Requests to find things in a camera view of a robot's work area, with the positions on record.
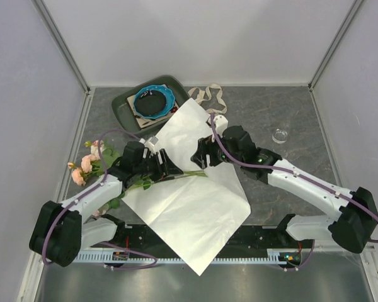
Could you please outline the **cream printed ribbon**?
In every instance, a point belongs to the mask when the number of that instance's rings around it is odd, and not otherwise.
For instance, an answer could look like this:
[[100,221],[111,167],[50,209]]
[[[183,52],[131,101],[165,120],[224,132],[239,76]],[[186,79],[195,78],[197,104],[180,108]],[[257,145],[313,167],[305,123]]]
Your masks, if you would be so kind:
[[224,115],[227,113],[227,104],[223,100],[223,90],[222,87],[218,84],[210,84],[205,89],[200,87],[192,87],[188,90],[187,94],[192,98],[197,104],[202,105],[204,102],[210,102],[213,100],[212,90],[216,91],[215,100],[220,106],[220,109],[217,108],[208,108],[206,112],[209,114],[215,113],[218,115]]

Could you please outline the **white wrapping paper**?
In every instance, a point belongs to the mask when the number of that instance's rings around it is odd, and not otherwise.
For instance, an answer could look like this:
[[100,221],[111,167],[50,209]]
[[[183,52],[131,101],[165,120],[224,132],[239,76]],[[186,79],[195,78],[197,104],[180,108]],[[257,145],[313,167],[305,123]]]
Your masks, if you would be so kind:
[[[197,171],[190,158],[199,138],[211,135],[209,114],[189,99],[156,134],[181,170]],[[204,176],[182,177],[133,189],[123,201],[197,274],[201,275],[251,213],[236,175],[227,163],[208,167]]]

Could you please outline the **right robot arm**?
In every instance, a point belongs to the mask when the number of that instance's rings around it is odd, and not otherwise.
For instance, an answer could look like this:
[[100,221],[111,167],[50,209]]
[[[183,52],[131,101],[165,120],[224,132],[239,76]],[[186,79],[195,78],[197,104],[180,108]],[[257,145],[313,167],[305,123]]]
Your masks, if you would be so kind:
[[303,240],[332,239],[359,254],[373,241],[378,211],[369,190],[359,187],[352,191],[314,177],[279,154],[257,147],[241,126],[199,139],[191,160],[201,169],[223,162],[237,164],[249,178],[290,192],[322,211],[321,216],[287,215],[275,236],[282,247]]

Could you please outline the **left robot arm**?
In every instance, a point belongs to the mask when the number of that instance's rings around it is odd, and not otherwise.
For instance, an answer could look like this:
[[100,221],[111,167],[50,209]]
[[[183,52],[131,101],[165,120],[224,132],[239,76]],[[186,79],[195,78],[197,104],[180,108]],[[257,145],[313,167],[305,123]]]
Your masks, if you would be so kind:
[[139,181],[160,182],[183,174],[165,149],[151,152],[142,142],[129,142],[88,188],[61,203],[48,201],[41,207],[29,248],[41,255],[44,264],[66,267],[81,250],[97,243],[120,247],[126,233],[116,222],[98,218],[88,223],[87,219]]

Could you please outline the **pink artificial flower bouquet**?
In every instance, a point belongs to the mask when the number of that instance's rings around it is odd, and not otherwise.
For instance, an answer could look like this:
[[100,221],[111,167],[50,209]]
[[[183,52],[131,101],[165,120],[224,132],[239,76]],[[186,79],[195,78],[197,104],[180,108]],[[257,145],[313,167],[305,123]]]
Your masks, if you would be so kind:
[[[94,176],[101,176],[104,173],[105,170],[100,160],[98,151],[99,146],[101,150],[101,155],[103,157],[103,160],[105,161],[106,168],[109,168],[113,164],[113,162],[120,156],[120,153],[116,149],[114,149],[110,145],[107,145],[103,140],[101,141],[100,145],[98,142],[98,140],[95,140],[93,142],[87,141],[84,143],[85,147],[90,148],[90,153],[82,157],[79,166],[74,162],[67,163],[68,168],[72,170],[72,181],[78,186],[85,186],[91,178],[94,178]],[[191,176],[207,177],[205,172],[203,171],[184,171],[183,175],[178,176],[178,178]],[[136,183],[134,183],[132,188],[127,190],[131,191],[132,189],[138,188],[146,190],[149,189],[155,183],[156,181],[150,180],[149,177],[142,177],[141,179],[136,181]],[[108,210],[119,208],[121,203],[120,200],[125,196],[125,194],[126,193],[121,193],[116,198],[112,198],[103,206],[98,208],[95,212],[93,212],[92,216],[94,216],[95,218],[99,218],[100,216],[104,215]]]

